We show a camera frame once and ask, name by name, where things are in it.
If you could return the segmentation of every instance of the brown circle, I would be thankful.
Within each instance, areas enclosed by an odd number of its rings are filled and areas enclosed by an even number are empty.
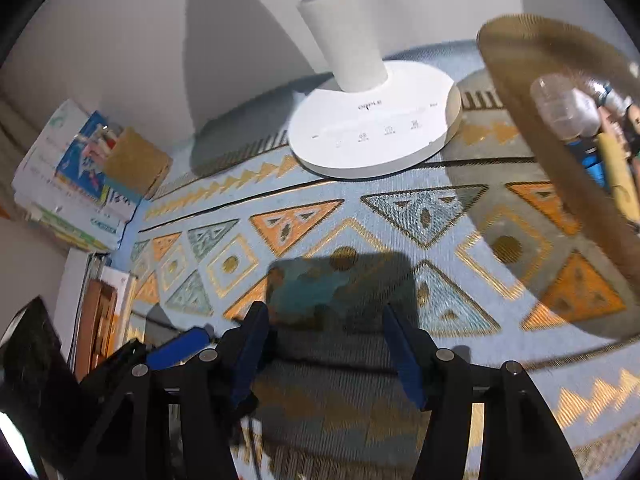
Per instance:
[[[240,263],[240,261],[238,260],[237,256],[229,256],[222,263],[222,270],[224,270],[227,274],[231,274],[234,270],[238,268],[238,263]]]
[[[351,269],[358,260],[358,251],[353,247],[338,247],[329,258],[333,270],[344,272]]]
[[[522,256],[522,244],[513,236],[500,236],[491,244],[491,250],[503,264],[514,264]]]

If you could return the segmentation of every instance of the white wall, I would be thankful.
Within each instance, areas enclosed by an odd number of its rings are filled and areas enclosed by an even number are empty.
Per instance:
[[[538,12],[639,57],[602,0],[358,1],[384,54]],[[47,0],[0,70],[0,90],[36,126],[70,96],[168,148],[209,118],[324,70],[296,0]]]
[[[0,335],[13,316],[36,296],[53,313],[66,255],[34,226],[0,218]]]

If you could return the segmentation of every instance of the brown basket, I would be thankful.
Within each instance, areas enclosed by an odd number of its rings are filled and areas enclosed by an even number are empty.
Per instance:
[[[579,27],[531,14],[490,21],[478,33],[478,47],[500,99],[558,195],[640,297],[640,239],[634,227],[545,126],[529,94],[542,75],[584,71],[611,81],[640,103],[640,81],[630,61]]]

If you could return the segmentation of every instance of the gold arrow pattern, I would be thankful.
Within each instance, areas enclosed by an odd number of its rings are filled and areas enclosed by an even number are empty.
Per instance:
[[[593,424],[610,406],[619,410],[632,394],[640,397],[640,377],[636,377],[622,368],[620,383],[617,387],[602,379],[596,379],[589,399],[562,388],[558,399],[558,408],[554,415],[563,429],[571,426],[583,415],[588,424]]]
[[[227,175],[223,181],[213,181],[208,186],[199,187],[196,191],[188,192],[180,198],[166,200],[165,202],[149,209],[149,211],[146,212],[145,220],[182,209],[188,205],[195,204],[200,200],[208,200],[217,192],[223,194],[234,187],[235,189],[240,189],[251,181],[257,184],[270,176],[280,178],[297,166],[298,162],[292,155],[285,155],[277,166],[275,164],[263,162],[257,173],[255,171],[243,170],[239,177]]]

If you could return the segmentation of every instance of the white light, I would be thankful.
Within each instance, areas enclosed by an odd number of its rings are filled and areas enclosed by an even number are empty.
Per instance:
[[[18,428],[14,426],[11,419],[6,416],[5,413],[0,412],[0,431],[4,435],[4,439],[9,444],[11,451],[14,452],[15,457],[20,462],[20,465],[32,478],[37,478],[36,469],[33,467],[31,457],[27,451],[27,445],[24,443],[24,439],[18,431]]]

